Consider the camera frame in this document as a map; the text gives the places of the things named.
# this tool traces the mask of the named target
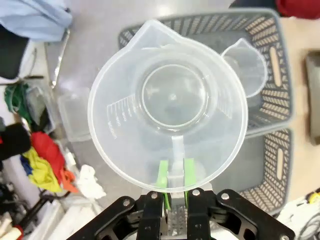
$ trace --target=clear plastic container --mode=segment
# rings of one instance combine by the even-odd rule
[[[264,88],[268,79],[265,58],[247,40],[239,39],[222,56],[238,75],[247,98],[257,95]]]
[[[70,142],[82,142],[91,139],[88,125],[87,87],[75,88],[72,93],[58,97],[58,107],[66,136]]]
[[[233,161],[248,106],[218,53],[150,20],[97,75],[88,122],[97,150],[120,176],[148,190],[181,192]]]

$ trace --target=white cloth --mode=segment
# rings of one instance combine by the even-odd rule
[[[107,194],[97,183],[96,171],[92,166],[83,165],[76,181],[76,187],[88,199],[100,199]]]

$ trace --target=measuring jug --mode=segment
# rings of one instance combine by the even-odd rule
[[[229,166],[245,138],[248,107],[218,53],[149,20],[97,75],[88,124],[115,172],[172,193],[208,183]]]

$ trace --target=blue cloth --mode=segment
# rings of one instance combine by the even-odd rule
[[[0,0],[0,24],[18,36],[61,41],[72,16],[63,0]]]
[[[25,156],[20,156],[20,162],[21,162],[21,165],[26,173],[27,176],[29,175],[32,175],[32,167],[30,166],[30,163],[29,163],[29,159],[26,158]]]

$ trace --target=laundry basket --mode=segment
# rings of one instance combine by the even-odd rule
[[[213,191],[233,189],[267,213],[276,213],[288,197],[292,145],[289,129],[245,139],[231,165],[211,181]]]
[[[197,40],[218,53],[245,38],[264,56],[268,80],[248,101],[247,135],[281,129],[293,114],[291,77],[278,15],[268,9],[230,9],[225,12],[160,19],[182,36]],[[123,30],[119,47],[125,47],[139,26]]]

